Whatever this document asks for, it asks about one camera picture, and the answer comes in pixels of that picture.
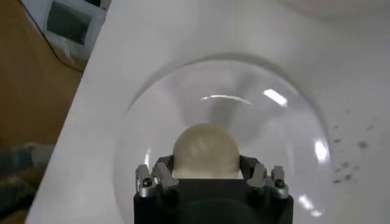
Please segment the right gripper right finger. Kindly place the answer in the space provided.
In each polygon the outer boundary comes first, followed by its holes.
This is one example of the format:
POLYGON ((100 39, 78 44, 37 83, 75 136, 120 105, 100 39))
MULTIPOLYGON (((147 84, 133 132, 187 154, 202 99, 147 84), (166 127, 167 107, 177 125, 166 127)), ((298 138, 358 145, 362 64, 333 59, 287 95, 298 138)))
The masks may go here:
POLYGON ((268 175, 267 168, 259 160, 248 156, 239 156, 239 168, 247 185, 260 196, 270 195, 272 198, 288 198, 289 187, 285 182, 282 166, 275 166, 268 175))

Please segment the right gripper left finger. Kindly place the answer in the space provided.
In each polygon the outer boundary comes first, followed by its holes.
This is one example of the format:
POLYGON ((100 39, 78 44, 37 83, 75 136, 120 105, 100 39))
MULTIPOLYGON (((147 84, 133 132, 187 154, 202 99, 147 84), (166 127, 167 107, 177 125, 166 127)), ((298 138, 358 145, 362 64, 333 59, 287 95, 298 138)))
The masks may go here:
POLYGON ((146 164, 139 165, 135 171, 136 193, 140 197, 153 197, 158 189, 165 194, 177 191, 179 181, 173 177, 173 167, 172 155, 160 157, 151 172, 146 164))

